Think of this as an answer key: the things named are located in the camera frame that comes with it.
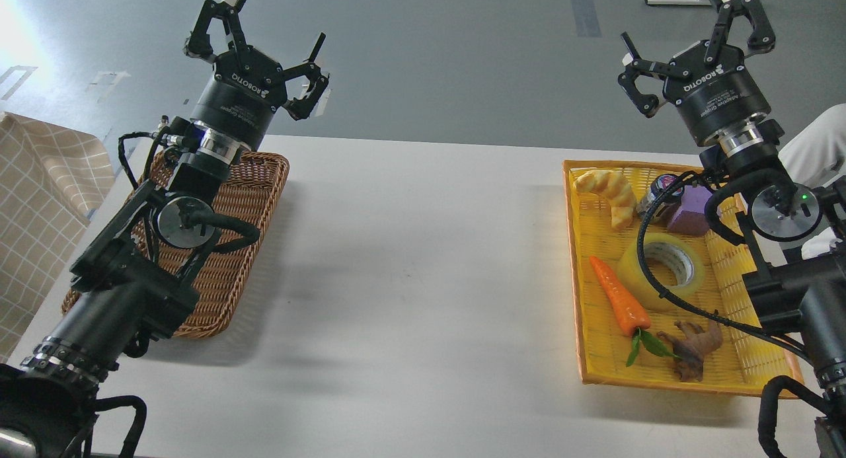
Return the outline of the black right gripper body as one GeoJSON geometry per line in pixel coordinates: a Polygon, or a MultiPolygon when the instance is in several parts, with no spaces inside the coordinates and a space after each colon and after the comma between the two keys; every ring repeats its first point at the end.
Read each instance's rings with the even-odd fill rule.
{"type": "Polygon", "coordinates": [[[746,69],[746,55],[724,45],[706,64],[707,40],[674,55],[669,63],[689,78],[666,79],[666,100],[674,103],[698,147],[716,144],[717,131],[746,120],[762,120],[771,106],[746,69]]]}

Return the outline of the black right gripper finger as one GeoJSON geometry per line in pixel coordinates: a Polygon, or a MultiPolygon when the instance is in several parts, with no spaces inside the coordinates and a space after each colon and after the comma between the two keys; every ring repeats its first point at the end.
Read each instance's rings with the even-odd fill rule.
{"type": "Polygon", "coordinates": [[[761,0],[709,0],[717,12],[716,24],[707,40],[704,55],[706,65],[716,65],[734,19],[744,17],[750,23],[751,34],[747,40],[749,55],[769,54],[776,45],[776,36],[765,14],[761,0]]]}
{"type": "Polygon", "coordinates": [[[617,84],[644,117],[652,118],[666,102],[660,100],[658,95],[642,93],[636,85],[638,77],[649,76],[659,81],[688,81],[691,73],[684,67],[642,58],[629,34],[622,32],[620,36],[627,54],[622,59],[623,72],[617,76],[617,84]]]}

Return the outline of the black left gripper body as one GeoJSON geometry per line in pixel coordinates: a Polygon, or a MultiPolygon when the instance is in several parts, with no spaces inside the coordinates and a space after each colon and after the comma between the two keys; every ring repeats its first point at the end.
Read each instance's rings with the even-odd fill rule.
{"type": "Polygon", "coordinates": [[[234,52],[213,62],[213,73],[190,119],[259,150],[266,130],[287,98],[282,66],[256,48],[246,52],[239,66],[234,52]]]}

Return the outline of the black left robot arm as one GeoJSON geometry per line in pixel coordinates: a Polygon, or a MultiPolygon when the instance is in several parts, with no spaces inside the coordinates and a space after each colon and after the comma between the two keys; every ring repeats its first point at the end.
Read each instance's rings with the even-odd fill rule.
{"type": "Polygon", "coordinates": [[[135,455],[147,407],[138,396],[98,398],[118,358],[140,358],[171,338],[199,304],[194,280],[212,255],[256,245],[256,224],[215,211],[213,202],[248,153],[257,153],[275,114],[306,120],[329,76],[315,63],[325,34],[293,67],[248,44],[246,0],[205,0],[184,53],[213,73],[190,118],[163,118],[133,191],[71,265],[79,299],[18,367],[2,367],[2,456],[89,457],[100,413],[135,416],[121,457],[135,455]]]}

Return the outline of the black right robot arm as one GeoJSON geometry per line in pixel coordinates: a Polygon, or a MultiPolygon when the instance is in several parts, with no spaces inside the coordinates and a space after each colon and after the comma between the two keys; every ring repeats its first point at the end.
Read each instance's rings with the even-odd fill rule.
{"type": "Polygon", "coordinates": [[[644,238],[650,206],[636,236],[638,266],[662,299],[696,315],[780,346],[810,364],[821,394],[786,376],[764,386],[759,444],[769,457],[783,452],[775,438],[777,395],[789,391],[821,416],[815,421],[822,457],[843,457],[845,412],[844,178],[810,189],[796,183],[777,156],[780,125],[753,81],[747,57],[767,54],[776,36],[760,0],[709,0],[717,14],[711,36],[669,61],[641,57],[627,33],[629,57],[617,81],[638,111],[652,117],[664,104],[679,112],[698,147],[701,174],[684,172],[669,186],[712,190],[705,208],[711,232],[746,245],[755,269],[743,275],[758,326],[690,305],[652,274],[644,238]]]}

